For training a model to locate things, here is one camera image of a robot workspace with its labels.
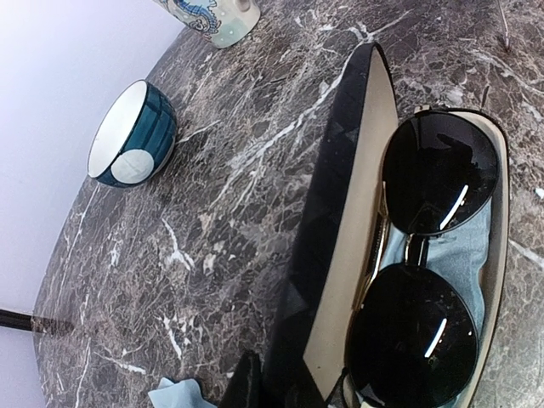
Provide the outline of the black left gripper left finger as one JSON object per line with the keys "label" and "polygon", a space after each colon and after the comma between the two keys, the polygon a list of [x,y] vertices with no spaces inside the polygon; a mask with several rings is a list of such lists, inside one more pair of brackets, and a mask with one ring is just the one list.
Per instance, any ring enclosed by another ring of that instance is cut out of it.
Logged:
{"label": "black left gripper left finger", "polygon": [[220,408],[265,407],[259,354],[246,351],[239,360],[233,377],[220,401]]}

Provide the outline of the black checkered glasses case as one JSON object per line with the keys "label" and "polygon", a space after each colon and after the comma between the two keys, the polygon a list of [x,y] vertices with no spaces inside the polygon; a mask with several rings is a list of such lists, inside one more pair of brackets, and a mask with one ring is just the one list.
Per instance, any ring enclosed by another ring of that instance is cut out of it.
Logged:
{"label": "black checkered glasses case", "polygon": [[[500,308],[509,221],[508,149],[501,127],[478,110],[420,106],[468,119],[490,138],[499,180],[490,202],[488,256],[479,273],[484,324],[479,357],[468,385],[452,407],[468,407],[490,351]],[[381,269],[388,232],[382,184],[383,159],[399,125],[394,86],[382,48],[358,46],[340,77],[308,190],[263,369],[264,403],[285,407],[284,398],[306,366],[323,397],[345,368],[353,315]],[[349,407],[372,407],[355,394],[346,376]]]}

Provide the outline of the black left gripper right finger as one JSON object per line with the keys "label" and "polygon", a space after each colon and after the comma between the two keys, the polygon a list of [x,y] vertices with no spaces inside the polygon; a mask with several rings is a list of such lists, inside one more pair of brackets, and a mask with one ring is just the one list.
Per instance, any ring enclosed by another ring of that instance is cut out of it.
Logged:
{"label": "black left gripper right finger", "polygon": [[287,391],[286,397],[284,398],[284,406],[292,408],[349,407],[343,389],[347,375],[347,369],[342,369],[341,374],[332,386],[332,391],[326,397],[323,397],[308,368],[304,366],[298,371],[298,377],[295,383]]}

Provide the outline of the black aviator sunglasses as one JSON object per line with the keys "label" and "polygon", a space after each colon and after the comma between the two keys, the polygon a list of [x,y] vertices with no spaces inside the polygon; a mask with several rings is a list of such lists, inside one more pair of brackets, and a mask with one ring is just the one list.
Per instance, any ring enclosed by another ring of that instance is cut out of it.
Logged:
{"label": "black aviator sunglasses", "polygon": [[439,262],[438,239],[480,215],[499,180],[490,138],[468,119],[426,110],[388,142],[382,198],[405,237],[399,261],[381,268],[353,315],[345,371],[372,407],[442,407],[468,385],[479,324],[455,288],[457,261]]}

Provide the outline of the light blue cloth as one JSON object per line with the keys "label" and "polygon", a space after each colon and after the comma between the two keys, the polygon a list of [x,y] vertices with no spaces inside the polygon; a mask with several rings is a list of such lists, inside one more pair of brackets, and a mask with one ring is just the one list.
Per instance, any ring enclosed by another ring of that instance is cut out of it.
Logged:
{"label": "light blue cloth", "polygon": [[377,407],[455,405],[479,357],[485,314],[479,273],[489,233],[485,206],[431,239],[426,266],[416,268],[404,262],[407,235],[390,229],[350,340],[350,375],[363,400]]}
{"label": "light blue cloth", "polygon": [[155,408],[194,408],[202,407],[204,403],[200,386],[194,379],[173,382],[163,377],[156,389],[148,392],[148,396]]}

